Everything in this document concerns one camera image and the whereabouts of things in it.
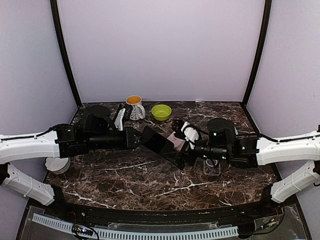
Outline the black right frame post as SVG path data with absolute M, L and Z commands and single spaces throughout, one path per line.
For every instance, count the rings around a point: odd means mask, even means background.
M 250 75 L 248 78 L 247 86 L 245 89 L 245 93 L 241 102 L 241 105 L 244 109 L 247 108 L 247 105 L 249 103 L 250 96 L 253 91 L 253 87 L 255 84 L 255 80 L 258 74 L 258 69 L 260 66 L 261 58 L 263 55 L 265 40 L 267 36 L 268 26 L 269 26 L 269 20 L 271 15 L 271 8 L 272 8 L 272 0 L 265 0 L 264 1 L 264 8 L 263 8 L 263 15 L 261 20 L 261 27 L 257 42 L 257 47 L 253 59 L 252 68 L 250 71 Z

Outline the pink phone case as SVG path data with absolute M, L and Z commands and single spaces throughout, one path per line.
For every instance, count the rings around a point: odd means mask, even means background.
M 181 149 L 183 148 L 183 145 L 186 142 L 185 140 L 182 140 L 182 139 L 176 137 L 175 132 L 173 132 L 171 135 L 169 135 L 167 137 L 167 139 L 173 143 L 174 149 L 177 150 L 178 152 L 181 151 Z

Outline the white floral mug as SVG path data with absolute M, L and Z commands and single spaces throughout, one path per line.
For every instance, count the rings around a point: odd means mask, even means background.
M 146 117 L 146 111 L 142 105 L 142 98 L 139 95 L 131 95 L 126 98 L 125 102 L 132 106 L 130 119 L 133 121 L 143 120 Z

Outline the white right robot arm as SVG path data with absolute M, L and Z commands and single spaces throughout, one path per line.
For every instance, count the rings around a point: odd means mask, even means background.
M 286 178 L 266 186 L 261 201 L 255 205 L 255 213 L 266 217 L 275 204 L 310 185 L 320 185 L 320 132 L 271 138 L 262 133 L 238 134 L 233 121 L 212 118 L 207 131 L 181 119 L 172 122 L 174 136 L 184 141 L 173 157 L 178 166 L 192 165 L 197 158 L 204 159 L 211 167 L 218 168 L 225 161 L 240 169 L 256 168 L 269 164 L 305 161 L 305 164 Z

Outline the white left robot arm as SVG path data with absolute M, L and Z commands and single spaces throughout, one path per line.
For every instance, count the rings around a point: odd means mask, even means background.
M 0 137 L 0 185 L 32 198 L 60 218 L 71 213 L 62 190 L 45 184 L 18 170 L 13 161 L 49 158 L 58 163 L 85 155 L 90 150 L 129 150 L 147 141 L 142 132 L 124 127 L 131 107 L 118 109 L 115 119 L 102 105 L 84 109 L 81 119 L 74 125 L 61 123 L 40 133 Z

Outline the small circuit board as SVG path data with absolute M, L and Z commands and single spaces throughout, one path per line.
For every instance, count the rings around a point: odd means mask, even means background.
M 77 225 L 77 224 L 72 225 L 71 232 L 75 235 L 86 236 L 86 237 L 91 237 L 94 234 L 94 232 L 89 228 L 82 225 Z

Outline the black frame post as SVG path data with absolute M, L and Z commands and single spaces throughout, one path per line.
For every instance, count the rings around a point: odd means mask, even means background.
M 79 95 L 79 92 L 78 92 L 78 89 L 76 86 L 75 78 L 74 78 L 74 75 L 72 72 L 71 64 L 69 61 L 69 56 L 67 53 L 66 43 L 65 43 L 61 19 L 60 19 L 58 1 L 57 0 L 50 0 L 50 8 L 51 8 L 51 14 L 52 14 L 52 19 L 53 19 L 55 34 L 56 34 L 56 38 L 57 38 L 57 43 L 58 43 L 62 63 L 64 66 L 64 70 L 65 70 L 65 73 L 67 76 L 68 84 L 70 86 L 71 93 L 72 93 L 73 99 L 75 101 L 75 104 L 79 108 L 82 105 L 82 101 L 81 101 L 81 98 L 80 98 L 80 95 Z
M 261 27 L 257 42 L 257 47 L 253 59 L 252 68 L 250 71 L 250 75 L 248 78 L 247 86 L 245 89 L 245 93 L 241 102 L 241 105 L 244 109 L 247 108 L 247 105 L 249 103 L 250 96 L 253 91 L 253 87 L 255 84 L 255 80 L 258 74 L 258 69 L 260 66 L 261 58 L 263 55 L 265 40 L 267 36 L 268 26 L 269 26 L 269 20 L 271 15 L 271 8 L 272 8 L 272 0 L 265 0 L 264 1 L 264 8 L 263 8 L 263 15 L 261 20 Z

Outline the lime green bowl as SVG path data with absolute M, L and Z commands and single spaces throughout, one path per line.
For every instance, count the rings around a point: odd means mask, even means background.
M 172 109 L 168 105 L 158 104 L 151 109 L 151 113 L 155 120 L 163 122 L 169 119 Z

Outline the clear purple phone case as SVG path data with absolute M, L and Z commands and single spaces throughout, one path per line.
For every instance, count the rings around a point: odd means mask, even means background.
M 203 161 L 203 173 L 207 176 L 217 177 L 221 174 L 221 164 L 218 160 L 206 159 Z

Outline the black left frame post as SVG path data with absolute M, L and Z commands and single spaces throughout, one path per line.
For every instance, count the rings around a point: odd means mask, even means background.
M 75 101 L 75 104 L 79 108 L 82 105 L 82 101 L 81 101 L 81 98 L 80 98 L 80 95 L 79 95 L 79 92 L 78 92 L 78 89 L 76 86 L 75 78 L 74 78 L 74 75 L 72 72 L 71 64 L 69 61 L 69 56 L 67 53 L 66 43 L 65 43 L 61 19 L 60 19 L 58 1 L 57 0 L 50 0 L 50 8 L 51 8 L 51 14 L 52 14 L 52 19 L 53 19 L 55 34 L 56 34 L 56 38 L 57 38 L 57 43 L 58 43 L 62 63 L 64 66 L 64 70 L 65 70 L 65 73 L 67 76 L 68 84 L 70 86 L 71 93 L 72 93 L 73 99 Z

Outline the white scalloped dish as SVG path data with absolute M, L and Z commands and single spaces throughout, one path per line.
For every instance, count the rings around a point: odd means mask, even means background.
M 51 158 L 48 157 L 45 160 L 45 167 L 49 172 L 55 175 L 61 175 L 65 173 L 70 167 L 70 158 Z

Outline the black front table rail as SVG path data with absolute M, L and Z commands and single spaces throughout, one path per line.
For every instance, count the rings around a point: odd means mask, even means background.
M 220 225 L 249 225 L 254 220 L 284 213 L 282 206 L 254 202 L 238 206 L 182 211 L 134 211 L 92 207 L 66 202 L 61 189 L 54 186 L 58 198 L 46 207 L 56 217 L 80 224 L 107 225 L 109 223 L 142 225 L 178 225 L 217 222 Z

